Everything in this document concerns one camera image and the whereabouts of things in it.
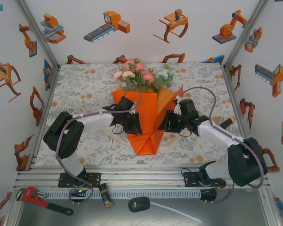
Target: orange paper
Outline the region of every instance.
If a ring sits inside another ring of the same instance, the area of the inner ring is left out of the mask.
[[[163,130],[158,127],[165,118],[167,110],[174,110],[178,94],[183,92],[181,87],[176,94],[166,88],[161,88],[159,94],[154,92],[141,93],[141,104],[135,112],[139,113],[142,135],[127,134],[128,139],[137,155],[156,154],[162,136]],[[118,103],[125,91],[120,88],[112,92],[115,103]],[[126,97],[134,102],[139,102],[139,93],[128,91]]]

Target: red pipe wrench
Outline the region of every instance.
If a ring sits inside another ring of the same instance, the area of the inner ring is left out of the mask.
[[[46,202],[41,200],[41,198],[45,198],[46,194],[39,192],[36,188],[34,187],[28,187],[28,188],[21,188],[18,190],[17,195],[16,195],[16,200],[23,201],[26,203],[30,203],[33,205],[45,207],[49,210],[53,210],[59,213],[63,213],[65,215],[71,216],[73,215],[74,211],[73,209],[69,209],[63,206],[56,205],[51,202]]]

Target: pink flower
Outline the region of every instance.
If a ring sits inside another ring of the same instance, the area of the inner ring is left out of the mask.
[[[137,64],[136,64],[136,69],[137,69],[137,70],[144,71],[144,70],[145,70],[145,66],[144,66],[142,63],[137,63]]]
[[[127,77],[135,78],[135,74],[131,71],[124,72],[123,78],[127,78]]]
[[[153,83],[154,82],[154,75],[151,72],[145,72],[143,74],[143,79],[148,80],[150,83]]]
[[[114,76],[113,76],[113,79],[115,81],[118,81],[119,77],[121,77],[122,75],[123,75],[123,72],[115,72]]]
[[[126,71],[129,70],[129,64],[134,65],[134,64],[135,64],[134,60],[127,60],[127,61],[126,61],[126,63],[125,63],[125,70],[126,70]]]

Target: computer mouse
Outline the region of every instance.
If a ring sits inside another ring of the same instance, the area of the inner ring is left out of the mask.
[[[144,211],[150,208],[150,200],[148,197],[134,198],[129,201],[128,207],[132,213]]]

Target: floral tablecloth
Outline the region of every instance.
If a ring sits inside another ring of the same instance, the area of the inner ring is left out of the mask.
[[[154,73],[164,68],[164,64],[145,64],[145,66],[146,69],[153,68]],[[176,92],[181,86],[184,89],[194,86],[207,87],[217,97],[213,120],[217,121],[219,116],[223,116],[225,120],[234,117],[231,100],[218,63],[182,63],[169,64],[169,66],[174,74],[171,91]],[[43,133],[45,134],[62,111],[81,114],[95,112],[111,105],[113,103],[111,92],[120,86],[113,80],[113,74],[118,67],[118,64],[63,65]],[[209,114],[213,104],[210,93],[197,89],[187,92],[185,98],[194,101],[200,115]],[[182,164],[227,159],[226,150],[219,149],[201,137],[194,134],[190,137],[181,137],[174,133],[164,134],[156,155],[137,156],[126,134],[115,135],[111,130],[112,128],[106,127],[82,134],[77,147],[77,155],[82,164]],[[228,130],[240,135],[237,122],[228,127]],[[55,152],[43,141],[35,165],[58,165]]]

